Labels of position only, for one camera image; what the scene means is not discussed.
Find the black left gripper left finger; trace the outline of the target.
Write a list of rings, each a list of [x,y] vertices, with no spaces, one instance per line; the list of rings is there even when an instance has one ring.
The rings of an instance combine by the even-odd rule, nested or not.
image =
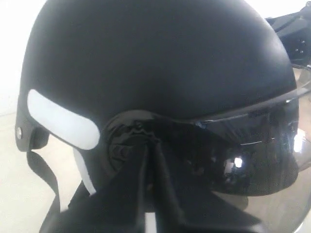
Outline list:
[[[143,233],[148,168],[155,147],[151,144],[102,146],[89,153],[102,166],[102,186],[89,196],[74,194],[69,208],[60,210],[56,176],[34,153],[34,173],[45,181],[55,198],[42,223],[42,233]]]

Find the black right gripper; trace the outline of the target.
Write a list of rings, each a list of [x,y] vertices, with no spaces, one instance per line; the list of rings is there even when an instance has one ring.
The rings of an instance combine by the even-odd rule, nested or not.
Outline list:
[[[278,17],[268,17],[266,21],[277,33],[288,57],[294,65],[311,63],[311,2],[298,12]]]

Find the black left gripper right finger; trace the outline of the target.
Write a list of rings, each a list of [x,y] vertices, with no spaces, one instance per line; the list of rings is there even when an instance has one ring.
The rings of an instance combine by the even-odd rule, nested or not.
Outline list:
[[[165,144],[155,145],[152,159],[157,232],[267,232],[260,219],[212,193]]]

